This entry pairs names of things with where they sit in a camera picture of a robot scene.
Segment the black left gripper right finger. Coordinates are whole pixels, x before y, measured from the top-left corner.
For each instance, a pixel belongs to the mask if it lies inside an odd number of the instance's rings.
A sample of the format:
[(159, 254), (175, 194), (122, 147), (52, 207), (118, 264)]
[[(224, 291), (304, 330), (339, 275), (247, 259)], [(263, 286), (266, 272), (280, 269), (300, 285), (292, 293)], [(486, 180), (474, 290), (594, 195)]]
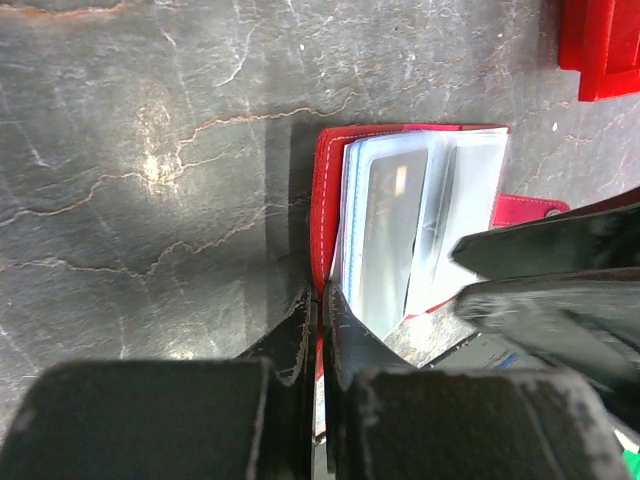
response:
[(418, 369), (322, 299), (327, 466), (338, 479), (626, 479), (596, 391), (567, 370)]

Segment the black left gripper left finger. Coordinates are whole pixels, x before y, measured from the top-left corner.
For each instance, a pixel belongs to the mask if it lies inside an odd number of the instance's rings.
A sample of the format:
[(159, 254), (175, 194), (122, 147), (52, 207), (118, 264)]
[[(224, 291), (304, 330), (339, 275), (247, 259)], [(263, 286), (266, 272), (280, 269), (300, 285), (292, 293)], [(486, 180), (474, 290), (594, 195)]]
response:
[(5, 479), (308, 479), (316, 297), (225, 360), (74, 361), (25, 395)]

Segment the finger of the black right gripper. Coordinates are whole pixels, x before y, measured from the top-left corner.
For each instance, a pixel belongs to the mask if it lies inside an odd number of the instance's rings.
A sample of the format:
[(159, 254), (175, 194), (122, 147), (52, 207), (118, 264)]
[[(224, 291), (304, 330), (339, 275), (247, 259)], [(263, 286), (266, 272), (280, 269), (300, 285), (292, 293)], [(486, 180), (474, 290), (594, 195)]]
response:
[(455, 314), (595, 387), (639, 398), (639, 271), (607, 269), (465, 287)]
[(489, 280), (639, 265), (639, 190), (567, 213), (463, 237), (460, 266)]

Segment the red plastic bin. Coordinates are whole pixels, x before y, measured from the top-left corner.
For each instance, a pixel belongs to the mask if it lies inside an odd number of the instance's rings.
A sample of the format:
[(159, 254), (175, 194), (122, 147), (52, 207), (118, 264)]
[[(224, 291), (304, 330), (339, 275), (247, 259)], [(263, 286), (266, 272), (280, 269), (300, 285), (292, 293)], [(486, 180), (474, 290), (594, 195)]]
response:
[(562, 2), (558, 65), (580, 73), (580, 101), (639, 92), (639, 22), (637, 0)]

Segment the red leather card holder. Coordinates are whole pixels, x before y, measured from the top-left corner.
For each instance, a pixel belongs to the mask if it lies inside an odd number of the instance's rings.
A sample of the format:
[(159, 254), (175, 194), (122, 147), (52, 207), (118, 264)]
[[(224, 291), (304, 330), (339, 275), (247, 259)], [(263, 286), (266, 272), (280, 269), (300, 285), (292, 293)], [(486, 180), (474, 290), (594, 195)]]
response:
[(536, 359), (453, 319), (476, 275), (454, 264), (463, 236), (539, 220), (559, 200), (499, 190), (501, 125), (330, 127), (315, 150), (310, 212), (315, 287), (355, 317), (356, 357), (424, 368), (534, 368)]

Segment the black credit card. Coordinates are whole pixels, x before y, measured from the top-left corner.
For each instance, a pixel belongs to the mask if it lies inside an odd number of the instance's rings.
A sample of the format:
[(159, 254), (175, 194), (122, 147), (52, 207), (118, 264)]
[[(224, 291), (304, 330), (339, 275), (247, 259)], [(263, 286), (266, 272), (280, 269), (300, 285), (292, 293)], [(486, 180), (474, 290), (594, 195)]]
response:
[(354, 304), (358, 319), (381, 339), (403, 318), (427, 159), (419, 149), (371, 164)]

